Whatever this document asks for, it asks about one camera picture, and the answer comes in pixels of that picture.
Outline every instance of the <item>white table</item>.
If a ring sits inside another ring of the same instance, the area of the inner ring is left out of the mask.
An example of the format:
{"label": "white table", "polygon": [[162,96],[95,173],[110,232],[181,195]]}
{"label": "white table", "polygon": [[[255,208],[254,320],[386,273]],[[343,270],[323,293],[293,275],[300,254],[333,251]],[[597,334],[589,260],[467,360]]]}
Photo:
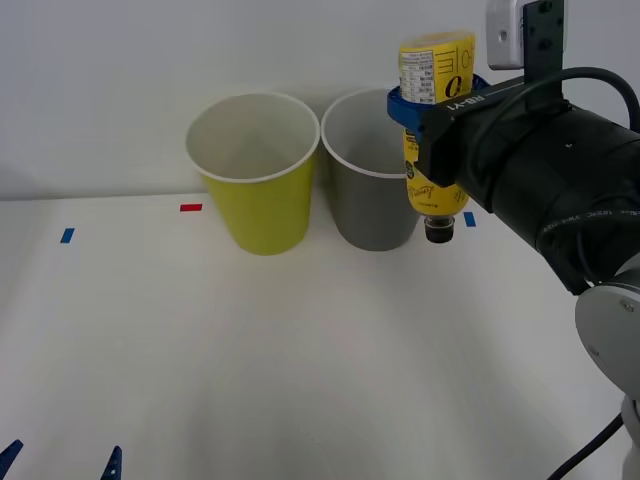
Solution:
{"label": "white table", "polygon": [[[256,257],[206,195],[0,203],[8,479],[97,479],[119,444],[129,480],[544,480],[622,394],[542,258],[469,210],[448,245],[368,253],[316,197]],[[628,446],[570,478],[619,478]]]}

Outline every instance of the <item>cup rim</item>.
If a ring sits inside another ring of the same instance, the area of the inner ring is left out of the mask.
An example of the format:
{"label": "cup rim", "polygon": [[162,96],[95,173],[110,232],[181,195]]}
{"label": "cup rim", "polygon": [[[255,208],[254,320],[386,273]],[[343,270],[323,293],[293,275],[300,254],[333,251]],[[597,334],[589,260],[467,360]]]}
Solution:
{"label": "cup rim", "polygon": [[387,87],[365,87],[365,88],[361,88],[359,90],[356,90],[355,92],[351,92],[348,93],[346,95],[343,95],[342,97],[338,98],[337,100],[335,100],[331,106],[327,109],[327,111],[325,112],[325,114],[322,116],[322,122],[320,123],[320,135],[322,137],[322,144],[325,146],[325,148],[327,149],[327,151],[331,154],[331,156],[333,158],[335,158],[338,162],[340,162],[342,165],[344,165],[345,167],[361,173],[363,175],[367,175],[369,177],[377,177],[377,178],[384,178],[387,180],[405,180],[407,175],[405,173],[380,173],[380,172],[374,172],[373,170],[367,170],[366,168],[362,168],[362,167],[358,167],[352,163],[347,162],[344,158],[342,158],[340,155],[338,155],[335,150],[333,150],[333,148],[331,148],[331,145],[329,145],[329,142],[327,141],[327,136],[325,134],[325,126],[327,124],[327,118],[329,118],[329,115],[331,115],[331,112],[333,111],[333,109],[340,103],[345,101],[346,99],[350,98],[350,97],[355,97],[356,95],[362,95],[363,93],[368,93],[368,92],[373,92],[376,90],[384,90],[386,92],[391,91],[390,88]]}
{"label": "cup rim", "polygon": [[198,165],[195,162],[195,160],[193,158],[191,158],[191,155],[188,155],[189,160],[191,161],[193,166],[202,175],[205,175],[206,177],[213,178],[214,180],[218,180],[219,182],[224,182],[224,183],[250,184],[250,183],[267,182],[269,180],[274,180],[276,178],[280,178],[280,177],[286,175],[287,173],[290,173],[290,172],[294,171],[295,169],[300,167],[302,164],[304,164],[304,162],[306,162],[309,159],[309,157],[311,157],[311,155],[313,155],[313,153],[318,148],[318,144],[320,143],[320,122],[318,121],[318,116],[313,112],[313,110],[311,110],[309,105],[304,103],[302,100],[298,100],[297,98],[292,97],[291,95],[287,95],[285,93],[280,93],[280,92],[250,92],[250,93],[243,93],[243,94],[240,94],[240,95],[231,95],[229,97],[224,97],[224,98],[218,100],[217,102],[213,103],[209,107],[207,107],[200,115],[198,115],[198,117],[189,126],[189,130],[187,130],[187,138],[189,137],[189,131],[191,131],[191,128],[193,127],[193,124],[195,122],[197,122],[198,119],[202,115],[204,115],[209,109],[211,109],[211,108],[215,107],[216,105],[219,105],[220,103],[225,102],[225,101],[227,101],[229,99],[236,98],[236,97],[244,97],[244,96],[248,96],[248,95],[261,95],[261,96],[267,96],[267,97],[280,97],[282,99],[288,100],[288,101],[298,105],[299,107],[302,107],[303,110],[305,110],[309,115],[311,115],[311,118],[313,119],[313,125],[314,125],[314,128],[315,128],[315,135],[314,135],[314,139],[313,139],[313,143],[311,145],[311,148],[309,149],[309,151],[307,153],[304,154],[304,156],[302,156],[300,158],[300,160],[298,160],[296,163],[294,163],[290,167],[287,167],[284,170],[280,170],[279,172],[272,173],[270,175],[266,175],[264,177],[258,177],[258,178],[229,178],[229,177],[223,177],[223,176],[220,176],[220,175],[216,175],[215,173],[208,172],[207,170],[202,168],[200,165]]}

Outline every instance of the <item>gray paper cup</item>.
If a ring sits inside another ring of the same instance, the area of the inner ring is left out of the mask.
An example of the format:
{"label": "gray paper cup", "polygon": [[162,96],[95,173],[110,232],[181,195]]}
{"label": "gray paper cup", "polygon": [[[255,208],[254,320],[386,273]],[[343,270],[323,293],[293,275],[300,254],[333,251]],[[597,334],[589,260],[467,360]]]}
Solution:
{"label": "gray paper cup", "polygon": [[369,251],[401,246],[419,218],[407,195],[402,127],[387,115],[388,92],[339,98],[321,125],[333,219],[349,243]]}

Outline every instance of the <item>tape mark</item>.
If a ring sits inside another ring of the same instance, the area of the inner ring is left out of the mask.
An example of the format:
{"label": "tape mark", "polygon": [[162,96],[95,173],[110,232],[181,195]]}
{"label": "tape mark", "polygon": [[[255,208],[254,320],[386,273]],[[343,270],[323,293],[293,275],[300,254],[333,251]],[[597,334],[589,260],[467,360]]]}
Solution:
{"label": "tape mark", "polygon": [[60,243],[71,243],[71,237],[73,237],[73,232],[75,231],[75,228],[65,228]]}
{"label": "tape mark", "polygon": [[473,212],[464,212],[464,221],[467,224],[467,227],[476,226],[476,219],[473,216]]}
{"label": "tape mark", "polygon": [[181,212],[199,212],[202,210],[201,203],[183,203],[180,205]]}

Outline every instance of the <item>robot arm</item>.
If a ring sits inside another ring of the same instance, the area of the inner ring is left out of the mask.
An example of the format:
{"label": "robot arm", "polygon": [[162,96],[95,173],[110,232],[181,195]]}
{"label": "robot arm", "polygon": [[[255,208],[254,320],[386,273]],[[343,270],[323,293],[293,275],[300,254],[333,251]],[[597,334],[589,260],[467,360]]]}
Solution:
{"label": "robot arm", "polygon": [[[580,338],[627,395],[622,418],[635,447],[625,479],[637,480],[630,472],[640,470],[640,104],[612,72],[562,69],[565,13],[563,0],[490,0],[489,64],[524,66],[524,76],[424,111],[414,167],[496,214],[579,296]],[[630,127],[565,100],[562,82],[573,78],[618,90]]]}

